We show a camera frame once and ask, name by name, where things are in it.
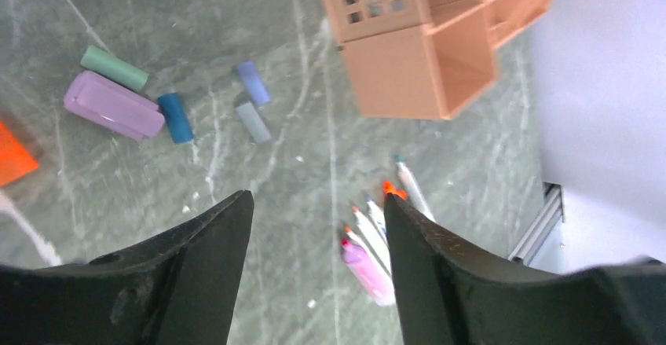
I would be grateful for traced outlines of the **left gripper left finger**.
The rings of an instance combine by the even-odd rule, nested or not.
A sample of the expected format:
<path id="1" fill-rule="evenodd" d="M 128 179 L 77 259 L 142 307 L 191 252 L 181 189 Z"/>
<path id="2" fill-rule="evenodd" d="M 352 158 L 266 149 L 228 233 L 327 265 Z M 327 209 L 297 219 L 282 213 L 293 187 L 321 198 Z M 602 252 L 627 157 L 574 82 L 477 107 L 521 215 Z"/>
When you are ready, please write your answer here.
<path id="1" fill-rule="evenodd" d="M 240 190 L 85 264 L 1 268 L 4 344 L 224 344 L 251 235 Z"/>

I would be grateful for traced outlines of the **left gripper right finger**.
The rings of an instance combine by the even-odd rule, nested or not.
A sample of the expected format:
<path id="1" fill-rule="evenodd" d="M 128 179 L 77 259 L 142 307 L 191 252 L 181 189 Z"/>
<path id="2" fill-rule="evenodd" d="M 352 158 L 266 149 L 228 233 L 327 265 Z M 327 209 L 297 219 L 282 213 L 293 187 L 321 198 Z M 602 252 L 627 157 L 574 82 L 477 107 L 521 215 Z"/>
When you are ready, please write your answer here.
<path id="1" fill-rule="evenodd" d="M 406 344 L 662 344 L 665 265 L 646 258 L 558 275 L 504 259 L 385 198 Z"/>

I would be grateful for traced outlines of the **purple highlighter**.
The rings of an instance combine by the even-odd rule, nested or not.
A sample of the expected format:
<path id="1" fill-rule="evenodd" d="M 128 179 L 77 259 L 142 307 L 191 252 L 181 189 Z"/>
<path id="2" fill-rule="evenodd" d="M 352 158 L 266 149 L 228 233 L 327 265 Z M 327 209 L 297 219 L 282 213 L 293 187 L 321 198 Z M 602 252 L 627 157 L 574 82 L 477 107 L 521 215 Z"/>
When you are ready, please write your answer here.
<path id="1" fill-rule="evenodd" d="M 379 306 L 392 306 L 396 302 L 393 282 L 388 273 L 373 261 L 361 246 L 347 239 L 341 240 L 342 260 Z"/>

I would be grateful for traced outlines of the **teal capped white marker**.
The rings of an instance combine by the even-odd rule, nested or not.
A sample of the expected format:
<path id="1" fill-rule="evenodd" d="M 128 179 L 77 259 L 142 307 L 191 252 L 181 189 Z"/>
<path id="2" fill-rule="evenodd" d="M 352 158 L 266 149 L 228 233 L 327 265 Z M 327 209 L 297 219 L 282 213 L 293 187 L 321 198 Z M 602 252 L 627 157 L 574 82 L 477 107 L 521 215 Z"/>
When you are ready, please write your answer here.
<path id="1" fill-rule="evenodd" d="M 401 156 L 396 155 L 394 159 L 397 168 L 397 176 L 400 179 L 405 191 L 407 192 L 412 205 L 423 215 L 425 215 L 431 222 L 436 222 L 434 215 L 426 202 L 426 198 L 415 179 L 414 174 L 408 169 L 404 159 Z"/>

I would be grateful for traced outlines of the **black orange highlighter body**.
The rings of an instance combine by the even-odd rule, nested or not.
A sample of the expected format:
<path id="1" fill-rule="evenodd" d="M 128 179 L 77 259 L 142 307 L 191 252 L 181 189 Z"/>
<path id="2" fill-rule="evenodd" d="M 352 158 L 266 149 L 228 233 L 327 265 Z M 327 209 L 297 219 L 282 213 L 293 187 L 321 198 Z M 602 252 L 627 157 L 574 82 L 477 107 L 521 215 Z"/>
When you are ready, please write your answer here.
<path id="1" fill-rule="evenodd" d="M 382 190 L 385 195 L 393 194 L 395 196 L 399 196 L 402 200 L 408 199 L 408 194 L 404 190 L 397 188 L 392 182 L 388 180 L 383 182 Z"/>

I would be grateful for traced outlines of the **blue capped white marker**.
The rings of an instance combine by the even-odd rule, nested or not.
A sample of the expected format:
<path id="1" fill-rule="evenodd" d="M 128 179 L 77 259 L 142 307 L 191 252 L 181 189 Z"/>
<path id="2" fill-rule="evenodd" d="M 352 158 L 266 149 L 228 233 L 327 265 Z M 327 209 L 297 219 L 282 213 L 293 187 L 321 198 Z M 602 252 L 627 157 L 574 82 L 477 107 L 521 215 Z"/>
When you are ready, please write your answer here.
<path id="1" fill-rule="evenodd" d="M 357 227 L 362 232 L 368 245 L 379 257 L 379 260 L 385 266 L 388 273 L 392 273 L 390 263 L 390 252 L 386 242 L 383 240 L 380 232 L 375 225 L 368 219 L 363 212 L 356 206 L 352 206 L 353 215 L 356 219 Z"/>

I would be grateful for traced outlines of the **grey pen cap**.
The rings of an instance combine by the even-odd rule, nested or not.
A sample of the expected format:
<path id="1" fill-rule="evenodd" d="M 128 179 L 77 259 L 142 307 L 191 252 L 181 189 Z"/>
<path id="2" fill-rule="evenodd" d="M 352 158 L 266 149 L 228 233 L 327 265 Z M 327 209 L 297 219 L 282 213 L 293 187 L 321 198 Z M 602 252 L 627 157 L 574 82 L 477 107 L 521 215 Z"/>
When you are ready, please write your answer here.
<path id="1" fill-rule="evenodd" d="M 238 105 L 236 113 L 255 143 L 261 144 L 272 139 L 269 128 L 251 101 Z"/>

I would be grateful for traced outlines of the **orange highlighter cap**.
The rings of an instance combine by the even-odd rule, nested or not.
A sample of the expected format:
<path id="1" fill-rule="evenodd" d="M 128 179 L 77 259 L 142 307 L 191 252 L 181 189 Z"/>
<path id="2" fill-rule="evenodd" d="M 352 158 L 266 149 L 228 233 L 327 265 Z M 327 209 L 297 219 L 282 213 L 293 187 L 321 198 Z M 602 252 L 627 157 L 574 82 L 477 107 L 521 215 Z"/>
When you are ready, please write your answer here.
<path id="1" fill-rule="evenodd" d="M 1 187 L 37 170 L 38 161 L 1 123 Z"/>

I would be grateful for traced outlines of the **green capped orange marker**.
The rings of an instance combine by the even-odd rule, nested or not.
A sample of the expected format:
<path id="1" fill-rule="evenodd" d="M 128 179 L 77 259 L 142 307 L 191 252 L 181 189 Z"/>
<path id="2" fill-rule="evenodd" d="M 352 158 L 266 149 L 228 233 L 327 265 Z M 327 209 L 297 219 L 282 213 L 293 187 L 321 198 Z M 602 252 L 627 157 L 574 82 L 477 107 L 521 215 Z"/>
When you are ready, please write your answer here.
<path id="1" fill-rule="evenodd" d="M 360 246 L 369 256 L 370 260 L 383 271 L 384 274 L 390 276 L 388 269 L 375 257 L 372 249 L 366 244 L 364 239 L 355 233 L 352 228 L 348 225 L 344 225 L 344 231 L 349 239 L 358 246 Z"/>

